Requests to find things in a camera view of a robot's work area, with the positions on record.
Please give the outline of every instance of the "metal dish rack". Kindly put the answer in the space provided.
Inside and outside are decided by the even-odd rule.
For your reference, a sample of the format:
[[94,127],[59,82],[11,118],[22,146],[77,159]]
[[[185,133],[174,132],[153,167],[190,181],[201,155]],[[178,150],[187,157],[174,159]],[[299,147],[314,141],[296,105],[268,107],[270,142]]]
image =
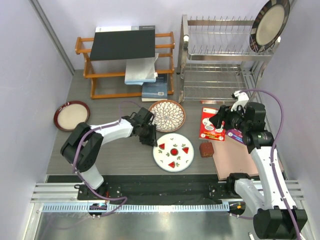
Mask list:
[[252,18],[193,19],[182,15],[177,74],[179,103],[188,100],[233,103],[237,90],[256,88],[280,43],[255,52],[250,46]]

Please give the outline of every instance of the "wooden shelf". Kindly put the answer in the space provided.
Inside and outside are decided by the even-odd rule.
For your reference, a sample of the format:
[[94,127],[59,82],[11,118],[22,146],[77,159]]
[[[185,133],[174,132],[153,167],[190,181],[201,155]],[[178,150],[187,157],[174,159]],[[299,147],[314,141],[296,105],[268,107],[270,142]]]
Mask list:
[[[96,94],[96,86],[98,78],[123,77],[126,74],[126,60],[106,60],[106,61],[91,61],[90,53],[94,38],[78,37],[75,44],[75,53],[83,54],[84,70],[83,76],[86,79],[91,79],[90,96],[92,99],[106,98],[128,98],[141,96],[141,92],[133,93],[115,93],[115,94]],[[158,33],[155,35],[155,52],[159,53],[158,60],[155,63],[155,71],[158,74],[170,74],[170,89],[169,95],[174,94],[173,73],[174,59],[173,49],[175,48],[175,39],[173,32]]]

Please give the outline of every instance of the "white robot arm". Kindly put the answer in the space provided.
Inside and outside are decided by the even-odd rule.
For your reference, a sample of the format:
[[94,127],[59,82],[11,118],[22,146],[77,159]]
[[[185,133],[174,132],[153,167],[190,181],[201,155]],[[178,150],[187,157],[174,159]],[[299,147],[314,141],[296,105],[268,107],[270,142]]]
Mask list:
[[237,101],[232,106],[222,105],[218,113],[209,120],[217,129],[224,122],[225,130],[241,131],[242,141],[257,167],[263,195],[255,188],[249,176],[243,173],[230,174],[226,184],[228,190],[241,196],[254,214],[253,226],[260,239],[295,239],[297,234],[290,212],[293,213],[299,230],[303,228],[308,217],[304,209],[297,209],[289,194],[276,149],[271,163],[274,138],[271,132],[265,130],[265,106],[248,102],[245,92],[236,91],[232,97]]
[[84,122],[79,123],[60,152],[70,164],[73,164],[82,137],[87,132],[94,130],[86,137],[86,143],[81,146],[75,167],[81,178],[92,189],[103,195],[105,194],[103,190],[104,178],[95,164],[100,147],[113,140],[131,136],[139,136],[139,141],[142,144],[157,146],[156,125],[152,124],[153,119],[154,115],[142,107],[138,113],[124,116],[120,120],[108,124],[89,126]]
[[[96,130],[97,134],[101,134],[103,137],[101,146],[109,143],[116,139],[128,138],[131,137],[132,131],[134,127],[125,119],[122,119],[121,122],[114,121],[108,123],[108,125],[114,125],[108,128],[102,128],[103,125],[91,125],[91,129],[100,128],[100,130]],[[90,187],[96,190],[101,184],[104,182],[104,178],[99,173],[96,164],[93,164],[87,171],[83,171],[79,173],[81,177],[90,185]]]

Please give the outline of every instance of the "white plate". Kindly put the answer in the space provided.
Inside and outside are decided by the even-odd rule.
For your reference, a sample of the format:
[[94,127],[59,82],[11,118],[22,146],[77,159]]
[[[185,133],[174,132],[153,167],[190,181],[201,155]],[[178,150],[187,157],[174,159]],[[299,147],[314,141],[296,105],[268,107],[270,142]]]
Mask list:
[[269,0],[253,21],[250,48],[256,53],[270,48],[284,30],[289,14],[289,0]]
[[186,119],[183,107],[172,100],[157,101],[149,111],[154,114],[153,124],[156,124],[156,130],[159,132],[173,132],[179,129]]
[[195,151],[191,142],[177,133],[169,133],[159,138],[153,148],[153,157],[160,168],[171,173],[181,172],[192,163]]

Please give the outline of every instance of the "pink cutting board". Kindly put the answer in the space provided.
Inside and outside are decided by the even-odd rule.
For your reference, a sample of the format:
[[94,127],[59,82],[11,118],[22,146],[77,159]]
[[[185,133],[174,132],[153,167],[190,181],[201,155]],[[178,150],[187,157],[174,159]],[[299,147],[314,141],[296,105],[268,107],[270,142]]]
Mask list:
[[226,180],[231,173],[245,173],[258,176],[255,162],[248,153],[247,146],[226,137],[225,141],[210,141],[213,145],[213,160],[219,180]]

